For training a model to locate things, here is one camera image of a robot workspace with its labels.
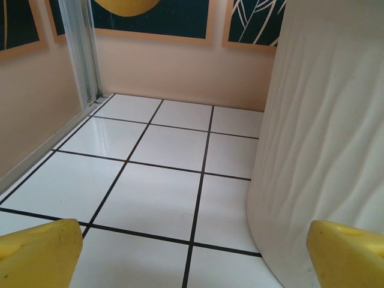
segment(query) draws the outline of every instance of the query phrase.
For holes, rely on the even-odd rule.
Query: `dark green artwork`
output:
[[[38,42],[28,0],[0,0],[0,51]]]
[[[64,35],[64,24],[61,18],[60,5],[58,0],[49,0],[50,9],[52,11],[53,21],[55,23],[56,33],[58,36]]]
[[[286,0],[235,0],[229,41],[277,46]]]
[[[149,11],[131,17],[117,16],[91,2],[96,28],[206,38],[209,0],[160,0]]]

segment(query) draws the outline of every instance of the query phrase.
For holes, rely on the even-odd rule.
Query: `peach wall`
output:
[[[105,90],[263,111],[274,54],[222,48],[225,13],[211,47],[97,35]]]
[[[47,47],[0,63],[0,177],[80,112],[66,44],[55,44],[43,1]]]

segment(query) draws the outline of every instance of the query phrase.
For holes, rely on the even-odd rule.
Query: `yellow circle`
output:
[[[156,6],[160,0],[95,0],[109,12],[122,17],[143,14]]]

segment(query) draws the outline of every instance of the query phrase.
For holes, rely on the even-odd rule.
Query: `framed picture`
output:
[[[122,5],[114,4],[119,1],[91,1],[96,33],[190,44],[212,43],[216,0],[146,0],[142,3],[155,5],[135,16],[122,16],[123,11],[119,11]]]
[[[60,5],[58,0],[45,0],[50,28],[52,30],[55,43],[63,43],[66,41],[64,24],[62,22]]]
[[[0,0],[0,60],[43,49],[44,30],[34,0]]]
[[[286,0],[228,0],[223,47],[275,52]]]

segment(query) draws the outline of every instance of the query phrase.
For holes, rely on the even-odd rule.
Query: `white floor tile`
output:
[[[117,161],[57,152],[1,207],[88,222],[121,166]]]
[[[53,149],[58,149],[60,147],[61,144],[63,144],[69,137],[72,136],[72,134],[81,126],[83,125],[83,123],[85,121],[87,121],[89,119],[89,117],[86,117],[85,119],[83,119],[83,121],[81,121],[78,125],[76,125],[63,139],[61,139],[59,141],[59,143],[57,143]]]
[[[0,211],[0,236],[52,222],[51,220]]]
[[[200,174],[128,164],[95,223],[189,240]]]
[[[150,126],[131,160],[200,171],[206,135],[206,132]]]
[[[116,94],[95,116],[147,123],[161,100]]]
[[[180,288],[188,246],[91,229],[71,288]]]
[[[211,131],[259,137],[263,114],[262,112],[215,107]]]
[[[194,247],[188,288],[283,288],[263,259]]]
[[[113,94],[108,95],[107,96],[108,98],[104,98],[104,97],[99,98],[97,100],[97,103],[93,104],[95,106],[95,109],[89,115],[92,116],[93,114],[96,114],[101,109],[101,107],[103,106],[104,102],[108,101],[109,97],[111,97],[112,95]]]
[[[250,181],[204,176],[195,241],[258,252],[245,207]]]
[[[125,160],[146,124],[92,118],[60,149]]]
[[[48,152],[43,158],[41,158],[35,165],[33,165],[27,172],[24,173],[10,188],[8,188],[4,193],[0,195],[0,201],[4,199],[10,192],[12,192],[13,189],[15,189],[25,178],[28,177],[29,174],[32,173],[32,171],[39,166],[46,158],[49,157],[53,152]]]
[[[164,101],[152,123],[207,131],[211,110],[208,105]]]
[[[211,134],[205,171],[251,178],[257,139]]]

